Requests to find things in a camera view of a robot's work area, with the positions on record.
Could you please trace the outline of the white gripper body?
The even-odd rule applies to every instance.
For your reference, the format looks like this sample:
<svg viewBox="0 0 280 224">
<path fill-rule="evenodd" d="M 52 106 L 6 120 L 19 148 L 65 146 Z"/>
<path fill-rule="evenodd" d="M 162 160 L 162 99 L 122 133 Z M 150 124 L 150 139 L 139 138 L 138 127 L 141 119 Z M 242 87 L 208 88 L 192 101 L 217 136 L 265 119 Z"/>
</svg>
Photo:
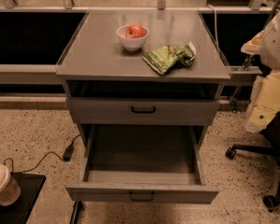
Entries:
<svg viewBox="0 0 280 224">
<path fill-rule="evenodd" d="M 254 81 L 250 104 L 246 110 L 245 129 L 258 133 L 265 129 L 280 111 L 280 71 L 272 70 Z"/>
</svg>

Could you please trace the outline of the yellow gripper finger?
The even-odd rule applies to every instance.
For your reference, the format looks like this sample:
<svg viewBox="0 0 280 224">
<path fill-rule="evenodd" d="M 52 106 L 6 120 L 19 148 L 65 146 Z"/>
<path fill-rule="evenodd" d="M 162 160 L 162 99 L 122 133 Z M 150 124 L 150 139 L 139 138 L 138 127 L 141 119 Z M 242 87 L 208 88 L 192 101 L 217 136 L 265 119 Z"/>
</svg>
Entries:
<svg viewBox="0 0 280 224">
<path fill-rule="evenodd" d="M 257 33 L 251 40 L 244 43 L 241 52 L 248 55 L 260 55 L 261 41 L 264 31 Z"/>
</svg>

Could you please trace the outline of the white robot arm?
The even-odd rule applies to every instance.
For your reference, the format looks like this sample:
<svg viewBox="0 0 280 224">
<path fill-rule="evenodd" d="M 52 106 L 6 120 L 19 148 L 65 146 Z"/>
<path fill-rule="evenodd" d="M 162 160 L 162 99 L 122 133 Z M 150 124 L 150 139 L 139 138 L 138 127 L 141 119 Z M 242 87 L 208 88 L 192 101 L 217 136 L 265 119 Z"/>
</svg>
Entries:
<svg viewBox="0 0 280 224">
<path fill-rule="evenodd" d="M 257 76 L 254 81 L 246 112 L 246 130 L 258 133 L 280 111 L 280 10 L 261 32 L 242 45 L 241 52 L 259 55 L 261 63 L 271 68 L 269 75 Z"/>
</svg>

